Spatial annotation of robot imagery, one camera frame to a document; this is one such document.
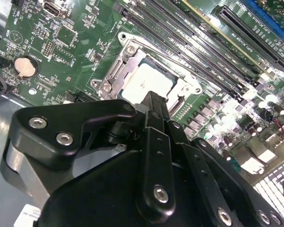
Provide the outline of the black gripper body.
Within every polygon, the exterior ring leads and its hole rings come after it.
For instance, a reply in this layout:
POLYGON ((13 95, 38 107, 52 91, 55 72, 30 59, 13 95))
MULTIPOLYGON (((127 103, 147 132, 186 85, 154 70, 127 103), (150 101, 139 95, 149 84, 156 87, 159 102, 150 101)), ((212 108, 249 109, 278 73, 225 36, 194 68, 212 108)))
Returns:
POLYGON ((129 151, 56 190, 39 227, 204 227, 190 173, 169 154, 129 151))

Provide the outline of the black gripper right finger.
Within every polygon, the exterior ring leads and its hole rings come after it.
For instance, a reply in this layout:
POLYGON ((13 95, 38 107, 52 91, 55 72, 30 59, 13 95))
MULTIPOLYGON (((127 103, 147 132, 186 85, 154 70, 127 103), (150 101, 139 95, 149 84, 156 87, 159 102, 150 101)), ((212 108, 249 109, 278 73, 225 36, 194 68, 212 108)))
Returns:
POLYGON ((282 216, 204 139, 189 142, 167 122, 176 155, 192 176, 205 227, 284 227, 282 216))

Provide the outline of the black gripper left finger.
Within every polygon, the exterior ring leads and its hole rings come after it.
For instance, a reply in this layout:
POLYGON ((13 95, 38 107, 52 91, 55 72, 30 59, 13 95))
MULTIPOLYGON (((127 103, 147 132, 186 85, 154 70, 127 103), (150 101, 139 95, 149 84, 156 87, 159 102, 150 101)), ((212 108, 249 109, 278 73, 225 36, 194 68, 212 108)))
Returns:
POLYGON ((39 224, 158 224, 175 210, 164 98, 22 108, 1 161, 41 207, 39 224))

